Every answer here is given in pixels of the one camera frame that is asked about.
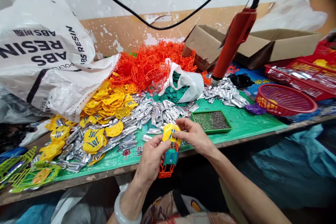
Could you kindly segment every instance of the green plastic tray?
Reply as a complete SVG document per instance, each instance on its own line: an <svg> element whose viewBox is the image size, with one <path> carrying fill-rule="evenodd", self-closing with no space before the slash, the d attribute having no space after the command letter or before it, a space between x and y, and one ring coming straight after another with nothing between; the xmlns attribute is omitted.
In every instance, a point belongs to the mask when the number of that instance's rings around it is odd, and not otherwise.
<svg viewBox="0 0 336 224"><path fill-rule="evenodd" d="M228 125L228 128L225 129L212 129L212 124L210 122L210 117L211 117L211 113L213 112L221 112L225 118L226 124ZM197 115L201 115L204 114L204 118L202 119L198 119ZM193 112L191 113L191 119L196 122L199 123L202 126L202 129L204 130L204 132L209 135L209 134L218 134L218 133L225 133L225 132L229 132L230 130L232 130L232 126L229 122L229 120L226 118L226 116L224 115L222 110L210 110L210 111L200 111L200 112Z"/></svg>

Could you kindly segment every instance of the blue plastic sheet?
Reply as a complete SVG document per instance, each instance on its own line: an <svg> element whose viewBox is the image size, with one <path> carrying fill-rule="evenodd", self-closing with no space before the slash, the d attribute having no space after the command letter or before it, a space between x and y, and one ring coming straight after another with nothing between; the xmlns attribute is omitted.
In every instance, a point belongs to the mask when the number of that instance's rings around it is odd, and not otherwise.
<svg viewBox="0 0 336 224"><path fill-rule="evenodd" d="M330 206L336 196L336 156L316 140L322 130L319 124L289 137L266 138L269 147L237 168L282 209Z"/></svg>

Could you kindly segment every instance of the plastic bag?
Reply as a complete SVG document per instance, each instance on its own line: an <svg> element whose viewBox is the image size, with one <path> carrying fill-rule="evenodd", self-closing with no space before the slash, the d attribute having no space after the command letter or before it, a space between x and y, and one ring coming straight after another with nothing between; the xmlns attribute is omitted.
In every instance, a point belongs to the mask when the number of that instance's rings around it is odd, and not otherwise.
<svg viewBox="0 0 336 224"><path fill-rule="evenodd" d="M189 86L182 98L178 101L179 103L191 102L196 100L202 94L204 82L200 73L185 72L178 64L172 62L169 58L165 59L164 63L166 65L170 64L170 73L167 81L163 85L162 91L159 93L159 96L163 95L166 91L166 88L169 86L175 90L179 90L183 86ZM181 75L177 82L177 87L175 87L173 84L174 71Z"/></svg>
<svg viewBox="0 0 336 224"><path fill-rule="evenodd" d="M0 19L0 84L44 112L78 122L119 55L93 62L93 42L65 0L15 0Z"/></svg>
<svg viewBox="0 0 336 224"><path fill-rule="evenodd" d="M52 113L33 107L0 86L0 123L28 124L52 116Z"/></svg>
<svg viewBox="0 0 336 224"><path fill-rule="evenodd" d="M270 13L257 19L251 31L281 28L315 32L327 17L327 13L313 11L309 0L284 0L277 2Z"/></svg>

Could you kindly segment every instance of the hand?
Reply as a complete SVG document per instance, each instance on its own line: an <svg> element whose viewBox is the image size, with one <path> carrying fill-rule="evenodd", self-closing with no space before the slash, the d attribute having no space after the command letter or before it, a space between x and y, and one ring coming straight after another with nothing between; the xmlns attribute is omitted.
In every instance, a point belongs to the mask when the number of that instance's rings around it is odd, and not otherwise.
<svg viewBox="0 0 336 224"><path fill-rule="evenodd" d="M188 118L179 118L176 119L176 124L181 131L175 132L173 137L186 140L199 154L207 157L211 155L213 150L217 149L198 123Z"/></svg>
<svg viewBox="0 0 336 224"><path fill-rule="evenodd" d="M170 141L162 142L162 135L156 135L143 145L140 163L135 178L140 183L151 186L159 174L161 157L170 146Z"/></svg>

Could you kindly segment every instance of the yellow plastic pieces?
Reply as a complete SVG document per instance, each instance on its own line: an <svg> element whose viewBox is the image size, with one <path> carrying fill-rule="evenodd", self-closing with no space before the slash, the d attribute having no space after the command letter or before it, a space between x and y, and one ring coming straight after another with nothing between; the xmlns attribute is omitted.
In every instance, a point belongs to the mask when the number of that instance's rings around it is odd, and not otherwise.
<svg viewBox="0 0 336 224"><path fill-rule="evenodd" d="M84 134L83 150L89 154L96 154L97 151L107 144L104 136L105 129L89 129Z"/></svg>
<svg viewBox="0 0 336 224"><path fill-rule="evenodd" d="M50 131L53 131L57 128L57 120L58 119L63 119L65 125L68 125L68 126L74 126L76 125L77 123L75 122L72 122L72 121L69 121L67 119L65 119L64 117L60 116L60 115L56 115L55 117L51 118L50 119L50 123L48 123L45 128L50 130Z"/></svg>
<svg viewBox="0 0 336 224"><path fill-rule="evenodd" d="M89 122L93 124L100 123L101 119L114 115L118 119L130 115L133 108L138 105L130 94L136 92L136 87L132 84L111 87L110 82L104 81L102 86L83 108L80 126L84 127ZM90 116L100 116L101 118L94 120Z"/></svg>
<svg viewBox="0 0 336 224"><path fill-rule="evenodd" d="M110 127L106 127L105 131L108 137L116 137L122 132L123 129L124 129L124 125L122 121L118 121L118 123Z"/></svg>
<svg viewBox="0 0 336 224"><path fill-rule="evenodd" d="M51 144L40 149L40 152L42 152L40 161L51 162L54 157L62 153L62 148L64 145L65 142L63 140L53 140Z"/></svg>
<svg viewBox="0 0 336 224"><path fill-rule="evenodd" d="M169 140L171 142L177 143L178 146L180 147L182 139L173 137L173 133L176 131L181 131L180 128L176 124L171 124L171 123L166 124L163 127L162 141L165 142Z"/></svg>
<svg viewBox="0 0 336 224"><path fill-rule="evenodd" d="M70 127L69 126L60 126L54 129L51 134L51 140L65 140L70 135Z"/></svg>
<svg viewBox="0 0 336 224"><path fill-rule="evenodd" d="M117 108L115 110L115 116L120 120L124 116L129 116L131 114L131 109L129 107Z"/></svg>
<svg viewBox="0 0 336 224"><path fill-rule="evenodd" d="M94 160L91 163L89 163L89 166L94 165L95 163L98 163L98 161L102 160L103 157L105 157L105 153L101 154L98 159L95 157Z"/></svg>

